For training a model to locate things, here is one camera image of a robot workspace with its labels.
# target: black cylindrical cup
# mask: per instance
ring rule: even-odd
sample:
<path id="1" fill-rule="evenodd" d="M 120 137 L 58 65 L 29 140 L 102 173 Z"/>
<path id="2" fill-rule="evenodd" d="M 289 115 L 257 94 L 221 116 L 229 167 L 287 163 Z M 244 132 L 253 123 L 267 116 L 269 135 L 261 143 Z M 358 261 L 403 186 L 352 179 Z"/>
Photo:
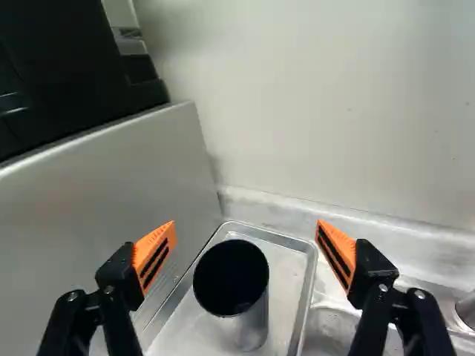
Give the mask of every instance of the black cylindrical cup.
<path id="1" fill-rule="evenodd" d="M 198 303 L 215 316 L 225 337 L 240 350 L 263 345 L 269 331 L 269 264 L 262 251 L 245 240 L 211 247 L 194 270 Z"/>

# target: aluminum tray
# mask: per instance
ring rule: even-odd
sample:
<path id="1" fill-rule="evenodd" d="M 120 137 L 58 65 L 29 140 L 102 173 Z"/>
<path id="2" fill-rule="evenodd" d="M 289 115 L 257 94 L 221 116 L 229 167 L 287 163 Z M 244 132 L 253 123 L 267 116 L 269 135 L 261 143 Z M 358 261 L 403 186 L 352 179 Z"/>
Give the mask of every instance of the aluminum tray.
<path id="1" fill-rule="evenodd" d="M 239 222 L 222 224 L 200 256 L 224 240 L 248 240 L 266 255 L 269 279 L 269 336 L 248 355 L 294 356 L 301 352 L 318 257 L 314 242 L 299 240 Z M 220 337 L 212 317 L 197 303 L 191 287 L 194 267 L 145 328 L 148 356 L 241 355 Z"/>

